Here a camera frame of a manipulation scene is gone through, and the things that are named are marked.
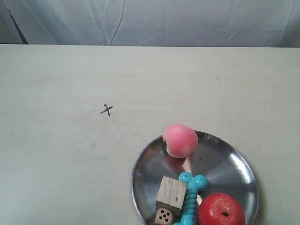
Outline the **white backdrop cloth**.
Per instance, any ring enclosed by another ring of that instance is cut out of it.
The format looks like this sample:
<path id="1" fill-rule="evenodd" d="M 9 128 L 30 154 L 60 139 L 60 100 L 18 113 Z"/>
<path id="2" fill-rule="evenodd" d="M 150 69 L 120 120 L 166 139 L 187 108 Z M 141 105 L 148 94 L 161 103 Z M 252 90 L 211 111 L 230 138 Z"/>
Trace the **white backdrop cloth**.
<path id="1" fill-rule="evenodd" d="M 3 44 L 299 47 L 297 0 L 3 0 Z"/>

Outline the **wooden die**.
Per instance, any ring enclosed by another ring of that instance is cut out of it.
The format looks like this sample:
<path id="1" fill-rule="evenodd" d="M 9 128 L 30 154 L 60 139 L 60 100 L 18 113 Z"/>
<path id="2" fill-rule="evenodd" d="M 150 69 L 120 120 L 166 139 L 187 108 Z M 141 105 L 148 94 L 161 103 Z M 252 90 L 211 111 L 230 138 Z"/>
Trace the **wooden die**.
<path id="1" fill-rule="evenodd" d="M 173 213 L 166 208 L 159 208 L 156 213 L 154 225 L 172 225 Z"/>

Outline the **wooden block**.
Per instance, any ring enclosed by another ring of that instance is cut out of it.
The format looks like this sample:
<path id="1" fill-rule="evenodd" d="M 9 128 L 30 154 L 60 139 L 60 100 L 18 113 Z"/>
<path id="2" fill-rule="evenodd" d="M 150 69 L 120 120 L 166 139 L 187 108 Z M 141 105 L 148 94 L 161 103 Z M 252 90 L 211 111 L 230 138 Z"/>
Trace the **wooden block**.
<path id="1" fill-rule="evenodd" d="M 187 183 L 163 176 L 156 198 L 156 209 L 168 209 L 180 216 L 187 190 Z"/>

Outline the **pink peach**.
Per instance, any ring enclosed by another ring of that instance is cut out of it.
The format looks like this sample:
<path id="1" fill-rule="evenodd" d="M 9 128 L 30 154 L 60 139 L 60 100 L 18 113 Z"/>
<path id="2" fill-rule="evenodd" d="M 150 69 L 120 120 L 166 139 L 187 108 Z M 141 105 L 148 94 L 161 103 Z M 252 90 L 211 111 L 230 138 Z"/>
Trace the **pink peach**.
<path id="1" fill-rule="evenodd" d="M 185 158 L 192 154 L 197 147 L 196 132 L 183 124 L 173 124 L 163 133 L 167 153 L 174 158 Z"/>

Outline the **turquoise bone toy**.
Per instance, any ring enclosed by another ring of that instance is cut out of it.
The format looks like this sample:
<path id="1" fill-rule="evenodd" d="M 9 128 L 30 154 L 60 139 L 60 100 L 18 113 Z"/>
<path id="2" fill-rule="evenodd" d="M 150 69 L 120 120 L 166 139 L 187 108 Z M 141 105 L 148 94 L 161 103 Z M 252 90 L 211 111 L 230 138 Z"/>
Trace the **turquoise bone toy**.
<path id="1" fill-rule="evenodd" d="M 174 225 L 193 225 L 195 221 L 195 210 L 197 202 L 197 194 L 208 186 L 205 176 L 193 176 L 190 172 L 182 172 L 179 175 L 179 181 L 187 184 L 185 198 L 182 206 L 182 214 L 179 222 Z"/>

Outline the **round metal plate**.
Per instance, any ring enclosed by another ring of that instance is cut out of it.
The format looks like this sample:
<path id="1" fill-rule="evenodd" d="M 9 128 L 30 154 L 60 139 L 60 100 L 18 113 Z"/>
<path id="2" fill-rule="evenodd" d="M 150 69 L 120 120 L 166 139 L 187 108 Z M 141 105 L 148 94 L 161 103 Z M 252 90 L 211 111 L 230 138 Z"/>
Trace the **round metal plate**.
<path id="1" fill-rule="evenodd" d="M 178 179 L 183 171 L 204 175 L 208 187 L 197 194 L 195 207 L 214 193 L 225 193 L 239 202 L 246 224 L 257 225 L 261 215 L 261 194 L 255 174 L 239 152 L 222 139 L 197 131 L 198 145 L 187 158 L 173 158 L 162 137 L 150 142 L 139 155 L 132 172 L 132 196 L 143 224 L 154 222 L 155 201 L 163 176 Z"/>

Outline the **red orange fruit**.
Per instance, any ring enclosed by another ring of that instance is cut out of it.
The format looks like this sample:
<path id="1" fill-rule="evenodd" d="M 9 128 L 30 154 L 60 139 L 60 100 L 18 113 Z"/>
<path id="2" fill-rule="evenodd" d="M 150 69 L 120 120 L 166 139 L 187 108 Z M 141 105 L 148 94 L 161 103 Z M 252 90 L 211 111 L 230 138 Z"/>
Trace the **red orange fruit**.
<path id="1" fill-rule="evenodd" d="M 200 204 L 198 224 L 245 225 L 246 217 L 237 200 L 224 193 L 215 193 L 206 197 Z"/>

